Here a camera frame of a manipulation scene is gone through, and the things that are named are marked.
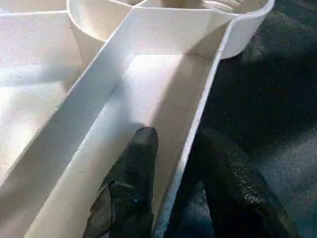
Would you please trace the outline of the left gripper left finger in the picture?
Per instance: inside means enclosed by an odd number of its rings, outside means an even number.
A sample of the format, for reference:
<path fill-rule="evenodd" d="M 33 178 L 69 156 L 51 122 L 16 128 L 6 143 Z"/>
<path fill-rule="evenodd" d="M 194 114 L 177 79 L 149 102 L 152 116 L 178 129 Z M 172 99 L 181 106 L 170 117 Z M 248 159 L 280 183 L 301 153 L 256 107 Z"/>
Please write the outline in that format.
<path fill-rule="evenodd" d="M 151 237 L 158 143 L 155 128 L 136 131 L 99 188 L 90 208 L 85 237 Z"/>

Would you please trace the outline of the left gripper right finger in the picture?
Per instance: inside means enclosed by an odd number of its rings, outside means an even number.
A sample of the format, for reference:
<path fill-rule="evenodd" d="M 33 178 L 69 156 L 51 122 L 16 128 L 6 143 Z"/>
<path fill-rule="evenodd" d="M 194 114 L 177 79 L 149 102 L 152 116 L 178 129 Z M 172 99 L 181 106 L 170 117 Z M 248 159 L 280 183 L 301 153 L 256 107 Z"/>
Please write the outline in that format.
<path fill-rule="evenodd" d="M 200 130 L 170 217 L 172 238 L 297 238 L 299 233 L 246 153 Z"/>

